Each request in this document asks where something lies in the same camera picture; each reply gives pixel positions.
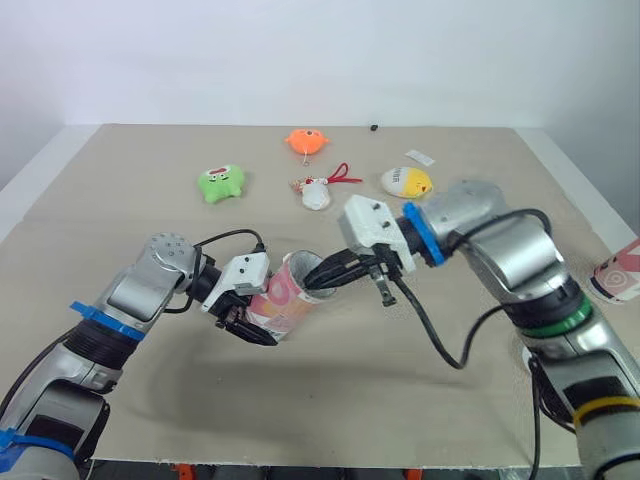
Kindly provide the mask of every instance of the yellow band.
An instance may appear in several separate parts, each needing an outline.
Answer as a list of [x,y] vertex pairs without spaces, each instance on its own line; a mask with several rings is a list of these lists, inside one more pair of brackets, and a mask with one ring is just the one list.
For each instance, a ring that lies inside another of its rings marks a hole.
[[587,413],[604,407],[614,407],[618,405],[629,405],[640,408],[640,398],[631,397],[602,397],[585,403],[573,414],[573,423],[576,427],[580,426],[580,421]]

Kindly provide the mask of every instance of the paper cup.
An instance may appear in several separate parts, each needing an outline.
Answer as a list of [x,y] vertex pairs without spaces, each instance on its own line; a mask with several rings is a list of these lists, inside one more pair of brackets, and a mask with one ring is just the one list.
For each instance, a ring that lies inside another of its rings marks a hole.
[[315,253],[299,250],[282,259],[282,266],[269,280],[267,293],[254,295],[247,309],[247,320],[268,331],[277,341],[295,328],[311,309],[325,302],[335,288],[307,291],[307,276],[322,261]]

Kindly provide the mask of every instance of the robotic arm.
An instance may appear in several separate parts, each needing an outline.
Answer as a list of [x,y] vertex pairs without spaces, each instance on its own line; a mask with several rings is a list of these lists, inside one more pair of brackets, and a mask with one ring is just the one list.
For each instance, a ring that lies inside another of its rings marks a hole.
[[[511,211],[500,189],[484,182],[457,184],[420,206],[406,204],[403,213],[396,219],[384,203],[352,197],[339,221],[349,248],[310,272],[307,288],[369,275],[383,305],[393,305],[385,275],[413,296],[400,280],[401,271],[416,269],[413,255],[436,267],[460,249],[500,303],[492,311],[507,313],[532,353],[543,411],[565,428],[575,425],[587,478],[640,478],[640,369],[569,275],[546,216]],[[464,355],[453,360],[415,297],[412,303],[445,360],[463,368]]]
[[[71,308],[83,319],[31,362],[0,406],[0,478],[78,478],[74,464],[91,457],[109,417],[103,395],[163,312],[184,312],[195,299],[217,317],[218,327],[275,345],[241,315],[251,295],[264,293],[267,285],[269,259],[257,238],[253,252],[220,271],[210,257],[201,261],[201,247],[211,239],[193,246],[174,233],[154,235],[93,306],[74,302]],[[167,308],[180,293],[188,295],[185,307]]]

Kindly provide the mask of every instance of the beige table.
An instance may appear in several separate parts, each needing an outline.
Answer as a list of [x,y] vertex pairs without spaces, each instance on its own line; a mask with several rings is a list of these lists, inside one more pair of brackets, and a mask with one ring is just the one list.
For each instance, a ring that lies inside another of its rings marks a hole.
[[[332,143],[308,168],[283,143],[288,131],[102,127],[0,245],[0,388],[78,321],[67,305],[92,302],[151,233],[177,231],[197,241],[251,226],[264,236],[274,265],[295,249],[327,255],[344,247],[336,219],[351,194],[384,199],[400,211],[402,202],[382,192],[378,177],[412,165],[403,156],[409,149],[436,160],[429,172],[438,190],[463,178],[491,180],[513,207],[545,210],[583,284],[608,255],[512,130],[325,128]],[[324,212],[304,209],[287,183],[327,175],[341,161],[365,183],[332,186],[333,204]],[[248,172],[246,195],[204,204],[198,174],[226,163]],[[250,239],[237,238],[207,252],[226,262],[251,247]],[[453,352],[495,304],[459,256],[407,281]],[[638,302],[601,307],[638,355]],[[468,369],[458,372],[438,357],[406,302],[383,308],[364,280],[343,288],[277,348],[243,343],[198,308],[166,315],[108,399],[113,413],[100,458],[494,467],[526,465],[533,450],[529,379],[509,320],[496,316],[483,327]],[[543,464],[577,462],[572,437],[546,419],[542,437]]]

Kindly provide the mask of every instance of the white plush toy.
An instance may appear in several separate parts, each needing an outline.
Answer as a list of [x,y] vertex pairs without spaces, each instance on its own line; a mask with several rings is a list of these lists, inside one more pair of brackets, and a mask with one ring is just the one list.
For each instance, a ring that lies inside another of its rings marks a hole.
[[341,163],[329,178],[307,177],[302,180],[296,180],[291,186],[296,192],[302,194],[302,204],[305,207],[310,210],[322,210],[331,203],[329,189],[327,188],[328,184],[362,182],[360,178],[347,178],[347,173],[349,173],[349,165]]

